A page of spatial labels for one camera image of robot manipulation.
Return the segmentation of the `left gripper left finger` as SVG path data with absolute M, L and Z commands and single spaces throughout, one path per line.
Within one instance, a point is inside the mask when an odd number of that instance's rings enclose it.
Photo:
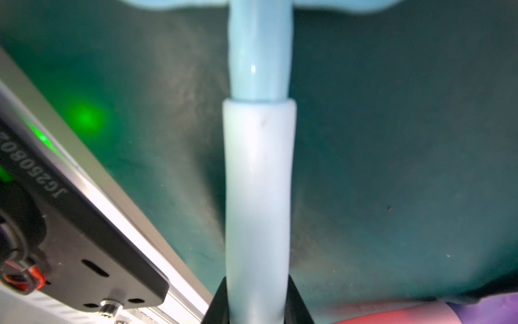
M 222 279 L 201 324 L 229 324 L 229 302 L 226 277 Z

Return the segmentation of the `blue shovel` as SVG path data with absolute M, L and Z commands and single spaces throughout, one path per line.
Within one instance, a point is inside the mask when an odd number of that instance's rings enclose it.
M 223 102 L 229 323 L 285 323 L 296 102 L 294 8 L 373 14 L 393 1 L 228 1 Z

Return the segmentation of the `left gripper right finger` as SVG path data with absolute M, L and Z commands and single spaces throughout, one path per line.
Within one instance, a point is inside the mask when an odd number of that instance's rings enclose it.
M 285 306 L 286 324 L 314 324 L 314 320 L 303 301 L 291 275 L 288 278 L 287 300 Z

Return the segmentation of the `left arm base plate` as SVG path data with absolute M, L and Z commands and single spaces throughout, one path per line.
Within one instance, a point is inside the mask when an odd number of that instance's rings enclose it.
M 169 286 L 65 175 L 1 124 L 1 283 L 94 313 L 162 304 Z

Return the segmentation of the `purple square shovel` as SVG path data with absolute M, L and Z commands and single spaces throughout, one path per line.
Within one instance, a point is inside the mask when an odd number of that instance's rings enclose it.
M 428 302 L 407 309 L 364 315 L 343 323 L 517 323 L 517 294 L 500 294 L 473 305 Z

